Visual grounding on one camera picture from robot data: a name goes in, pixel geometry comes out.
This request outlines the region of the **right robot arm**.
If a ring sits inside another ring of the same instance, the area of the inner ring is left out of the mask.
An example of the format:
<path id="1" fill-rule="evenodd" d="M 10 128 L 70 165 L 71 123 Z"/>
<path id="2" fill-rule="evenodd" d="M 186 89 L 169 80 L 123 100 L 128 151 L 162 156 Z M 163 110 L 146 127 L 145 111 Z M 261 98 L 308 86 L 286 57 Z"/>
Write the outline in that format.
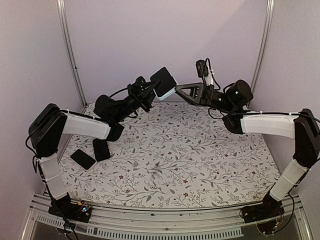
<path id="1" fill-rule="evenodd" d="M 177 85 L 175 92 L 191 105 L 210 107 L 223 113 L 223 124 L 233 134 L 264 134 L 295 140 L 292 161 L 258 208 L 262 218 L 269 218 L 278 210 L 279 202 L 320 159 L 320 121 L 308 108 L 294 113 L 245 110 L 244 106 L 253 99 L 253 94 L 242 79 L 226 86 L 222 92 L 204 83 Z"/>

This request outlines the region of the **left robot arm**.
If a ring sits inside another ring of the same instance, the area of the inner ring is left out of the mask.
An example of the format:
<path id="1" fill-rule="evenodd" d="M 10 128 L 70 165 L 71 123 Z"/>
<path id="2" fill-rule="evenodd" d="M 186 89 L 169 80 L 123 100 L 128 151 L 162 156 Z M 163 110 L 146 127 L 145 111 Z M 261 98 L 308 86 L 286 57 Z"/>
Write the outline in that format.
<path id="1" fill-rule="evenodd" d="M 66 200 L 69 194 L 58 166 L 58 147 L 62 135 L 93 138 L 98 160 L 108 159 L 108 142 L 120 138 L 125 128 L 122 122 L 139 108 L 150 111 L 155 98 L 154 90 L 159 84 L 159 80 L 147 82 L 140 76 L 126 87 L 128 95 L 123 100 L 101 95 L 95 102 L 93 112 L 96 117 L 61 109 L 50 103 L 33 121 L 25 143 L 31 143 L 29 150 L 34 154 L 32 164 L 40 172 L 50 196 L 56 201 L 55 209 L 63 217 L 70 217 L 75 210 L 74 205 Z"/>

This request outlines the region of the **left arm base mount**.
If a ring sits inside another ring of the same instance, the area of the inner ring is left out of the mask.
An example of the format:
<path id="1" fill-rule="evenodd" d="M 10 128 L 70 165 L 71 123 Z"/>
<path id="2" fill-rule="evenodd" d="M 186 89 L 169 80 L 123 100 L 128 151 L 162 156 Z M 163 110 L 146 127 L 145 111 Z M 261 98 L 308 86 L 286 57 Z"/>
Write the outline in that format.
<path id="1" fill-rule="evenodd" d="M 91 218 L 92 207 L 86 204 L 72 202 L 52 202 L 48 213 L 58 217 L 65 217 L 82 223 L 88 223 Z"/>

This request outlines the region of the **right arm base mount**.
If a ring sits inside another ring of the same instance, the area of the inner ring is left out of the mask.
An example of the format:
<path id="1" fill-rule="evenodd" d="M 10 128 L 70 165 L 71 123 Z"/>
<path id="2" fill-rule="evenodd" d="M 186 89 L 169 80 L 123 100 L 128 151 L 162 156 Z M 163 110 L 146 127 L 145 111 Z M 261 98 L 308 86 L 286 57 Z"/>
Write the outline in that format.
<path id="1" fill-rule="evenodd" d="M 245 223 L 257 223 L 259 221 L 272 218 L 270 221 L 256 224 L 256 227 L 261 234 L 272 235 L 277 231 L 284 213 L 285 210 L 281 203 L 275 206 L 260 203 L 256 205 L 244 206 L 239 211 L 239 216 L 244 220 Z"/>

